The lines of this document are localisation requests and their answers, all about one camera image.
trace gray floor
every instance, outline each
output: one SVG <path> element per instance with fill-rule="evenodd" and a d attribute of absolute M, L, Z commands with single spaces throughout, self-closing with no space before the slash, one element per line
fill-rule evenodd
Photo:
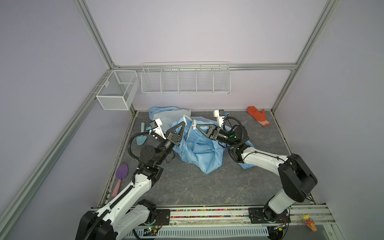
<path fill-rule="evenodd" d="M 288 155 L 289 152 L 276 126 L 273 116 L 267 112 L 267 120 L 271 125 L 261 126 L 246 111 L 229 112 L 238 118 L 246 127 L 250 141 L 259 150 L 274 154 Z M 214 120 L 213 112 L 192 112 L 192 116 L 202 116 Z M 139 113 L 132 132 L 140 132 L 140 124 L 149 126 L 148 113 Z M 144 145 L 157 146 L 159 142 L 148 136 Z M 132 152 L 139 155 L 142 146 L 132 144 Z M 123 161 L 129 167 L 128 177 L 122 180 L 123 189 L 131 181 L 131 174 L 137 166 L 128 153 Z M 160 180 L 141 199 L 147 199 L 157 206 L 173 205 L 264 205 L 281 189 L 280 178 L 262 168 L 242 169 L 234 162 L 228 152 L 224 152 L 223 164 L 210 174 L 203 173 L 197 166 L 181 161 L 176 157 L 161 165 L 164 171 Z"/>

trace white wire basket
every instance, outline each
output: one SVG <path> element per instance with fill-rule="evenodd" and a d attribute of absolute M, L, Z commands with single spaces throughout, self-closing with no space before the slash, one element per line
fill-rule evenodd
<path fill-rule="evenodd" d="M 143 63 L 144 94 L 230 93 L 229 63 L 161 66 Z"/>
<path fill-rule="evenodd" d="M 105 110 L 129 110 L 138 88 L 136 71 L 113 70 L 96 97 Z"/>

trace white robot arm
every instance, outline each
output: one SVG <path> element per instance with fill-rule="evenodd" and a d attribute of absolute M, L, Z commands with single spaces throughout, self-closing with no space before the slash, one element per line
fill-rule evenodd
<path fill-rule="evenodd" d="M 134 134 L 128 143 L 128 153 L 139 161 L 132 181 L 113 200 L 96 212 L 88 211 L 80 220 L 76 240 L 121 240 L 138 225 L 154 223 L 156 205 L 148 200 L 138 202 L 136 207 L 130 208 L 136 201 L 158 181 L 163 171 L 159 167 L 172 148 L 183 137 L 185 123 L 170 128 L 164 135 L 161 130 L 161 121 L 156 119 L 151 122 L 150 132 Z M 161 143 L 157 147 L 144 146 L 140 156 L 131 152 L 131 143 L 134 138 L 151 134 Z"/>
<path fill-rule="evenodd" d="M 317 184 L 317 178 L 299 155 L 283 156 L 257 150 L 245 143 L 249 140 L 247 130 L 238 119 L 225 117 L 224 110 L 215 110 L 214 116 L 218 119 L 218 126 L 198 124 L 196 127 L 201 133 L 209 139 L 227 144 L 228 153 L 235 162 L 253 164 L 280 176 L 283 189 L 268 201 L 262 213 L 250 212 L 250 216 L 256 214 L 256 218 L 275 222 L 289 206 L 306 199 Z M 225 122 L 228 119 L 237 121 L 238 125 L 226 131 Z"/>

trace red glove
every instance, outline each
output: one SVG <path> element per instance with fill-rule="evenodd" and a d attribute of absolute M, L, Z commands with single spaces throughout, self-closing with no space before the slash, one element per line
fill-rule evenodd
<path fill-rule="evenodd" d="M 252 107 L 248 107 L 247 112 L 252 117 L 254 117 L 261 125 L 263 125 L 263 127 L 266 127 L 266 126 L 271 124 L 270 122 L 268 122 L 266 120 L 265 110 L 264 109 L 262 110 L 262 112 L 259 112 L 259 110 L 257 110 L 257 108 L 252 106 Z"/>

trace white mesh basket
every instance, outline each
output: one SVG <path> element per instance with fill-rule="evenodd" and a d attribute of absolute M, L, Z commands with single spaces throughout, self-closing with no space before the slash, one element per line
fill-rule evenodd
<path fill-rule="evenodd" d="M 96 97 L 105 110 L 129 110 L 138 88 L 136 71 L 113 70 Z"/>
<path fill-rule="evenodd" d="M 141 90 L 144 94 L 228 94 L 231 92 L 229 64 L 144 67 Z"/>

